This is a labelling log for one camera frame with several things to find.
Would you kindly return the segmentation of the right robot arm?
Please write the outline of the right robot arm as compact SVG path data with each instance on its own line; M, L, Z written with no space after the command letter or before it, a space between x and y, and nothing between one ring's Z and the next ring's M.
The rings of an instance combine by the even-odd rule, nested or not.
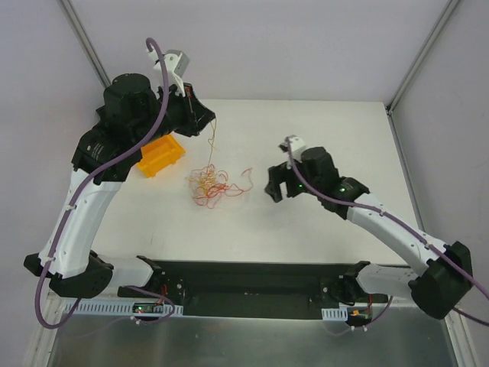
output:
M471 290L471 253L460 242L451 245L407 225L358 180L339 174L323 147L308 148L290 136L279 146L287 154L269 167L264 191L276 203L301 193L372 234L404 261L404 266L360 261L330 287L339 303L352 305L369 294L411 300L426 315L441 320Z

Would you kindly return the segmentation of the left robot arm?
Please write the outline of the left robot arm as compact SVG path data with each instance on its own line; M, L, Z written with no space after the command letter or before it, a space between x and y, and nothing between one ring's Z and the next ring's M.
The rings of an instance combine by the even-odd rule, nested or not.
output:
M154 92L150 80L139 73L113 79L103 92L104 104L96 112L99 122L79 140L72 158L70 192L58 227L42 252L28 255L24 266L37 277L49 278L60 297L93 298L107 287L134 285L144 297L154 297L162 280L149 261L137 257L142 273L128 281L115 278L119 265L92 250L105 211L121 185L143 158L142 148L173 132L197 136L215 119L215 113L196 97L193 86L175 86Z

